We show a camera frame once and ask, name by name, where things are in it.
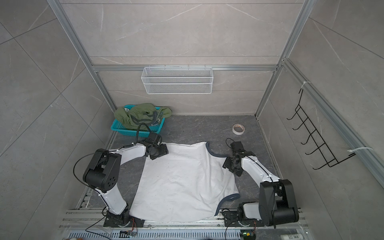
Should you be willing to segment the white tank top navy trim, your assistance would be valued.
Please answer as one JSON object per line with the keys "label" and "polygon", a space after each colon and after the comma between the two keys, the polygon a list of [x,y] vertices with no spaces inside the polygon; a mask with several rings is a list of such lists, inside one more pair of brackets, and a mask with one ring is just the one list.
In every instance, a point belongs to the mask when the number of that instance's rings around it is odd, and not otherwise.
{"label": "white tank top navy trim", "polygon": [[225,202],[240,198],[225,155],[208,142],[166,144],[167,155],[145,161],[130,214],[155,222],[196,222],[216,216]]}

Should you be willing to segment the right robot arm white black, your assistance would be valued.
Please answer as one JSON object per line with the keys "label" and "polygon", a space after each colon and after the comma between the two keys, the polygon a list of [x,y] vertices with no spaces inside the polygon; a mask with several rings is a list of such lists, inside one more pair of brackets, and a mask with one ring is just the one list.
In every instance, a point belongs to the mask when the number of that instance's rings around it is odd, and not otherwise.
{"label": "right robot arm white black", "polygon": [[247,172],[259,186],[257,203],[239,205],[238,222],[248,224],[250,221],[256,221],[267,227],[298,222],[299,209],[293,184],[267,170],[253,152],[244,149],[240,141],[232,141],[228,147],[232,154],[226,158],[223,168],[237,177]]}

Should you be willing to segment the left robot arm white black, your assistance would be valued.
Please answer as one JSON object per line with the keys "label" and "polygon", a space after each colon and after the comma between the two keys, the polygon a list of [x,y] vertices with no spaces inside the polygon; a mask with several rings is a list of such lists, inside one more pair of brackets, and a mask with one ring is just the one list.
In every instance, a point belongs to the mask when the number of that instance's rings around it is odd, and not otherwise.
{"label": "left robot arm white black", "polygon": [[154,160],[168,153],[166,144],[157,133],[149,133],[144,140],[135,140],[118,149],[96,150],[84,172],[83,181],[101,197],[107,208],[106,218],[113,225],[125,227],[133,223],[128,204],[118,188],[121,165],[141,157]]}

